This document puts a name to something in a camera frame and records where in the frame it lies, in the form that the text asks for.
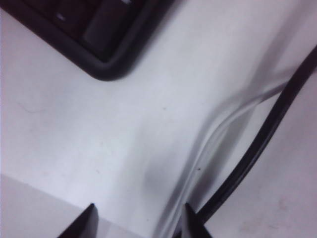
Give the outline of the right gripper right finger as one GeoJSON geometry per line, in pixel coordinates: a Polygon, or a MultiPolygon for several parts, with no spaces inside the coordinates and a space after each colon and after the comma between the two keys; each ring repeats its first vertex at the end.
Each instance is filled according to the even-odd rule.
{"type": "Polygon", "coordinates": [[[182,208],[182,237],[183,238],[210,238],[211,235],[200,221],[191,206],[186,203],[182,208]]]}

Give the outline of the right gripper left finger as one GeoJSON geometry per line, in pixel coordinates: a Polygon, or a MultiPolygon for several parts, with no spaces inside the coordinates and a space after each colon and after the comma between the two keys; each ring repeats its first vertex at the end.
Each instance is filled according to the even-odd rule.
{"type": "Polygon", "coordinates": [[[59,238],[96,238],[99,215],[91,203],[58,237],[59,238]]]}

